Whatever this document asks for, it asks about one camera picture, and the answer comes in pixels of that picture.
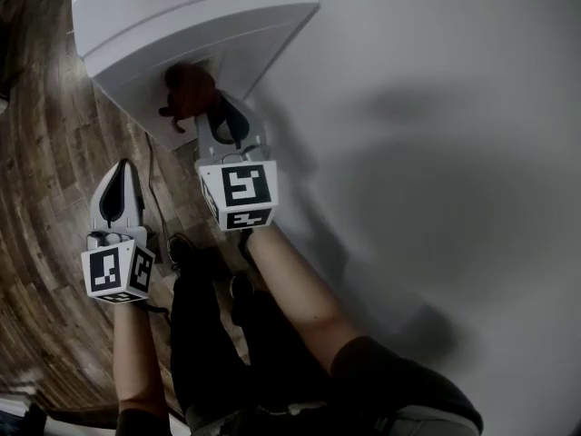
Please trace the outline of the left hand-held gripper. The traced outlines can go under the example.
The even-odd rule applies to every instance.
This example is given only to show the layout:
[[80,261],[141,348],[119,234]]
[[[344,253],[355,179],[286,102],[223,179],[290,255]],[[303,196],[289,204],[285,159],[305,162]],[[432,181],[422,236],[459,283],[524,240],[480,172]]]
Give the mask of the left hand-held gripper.
[[81,258],[89,297],[108,303],[149,298],[155,254],[146,247],[143,210],[139,175],[129,159],[122,159],[99,183],[90,202],[92,229],[118,227],[87,234]]

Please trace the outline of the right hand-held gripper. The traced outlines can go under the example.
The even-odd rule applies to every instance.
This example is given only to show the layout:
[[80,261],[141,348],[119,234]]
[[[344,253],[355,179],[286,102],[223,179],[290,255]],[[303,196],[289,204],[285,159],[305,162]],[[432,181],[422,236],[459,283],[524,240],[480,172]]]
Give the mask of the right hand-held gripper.
[[220,94],[222,101],[195,119],[202,195],[224,232],[268,226],[279,193],[264,123],[242,100]]

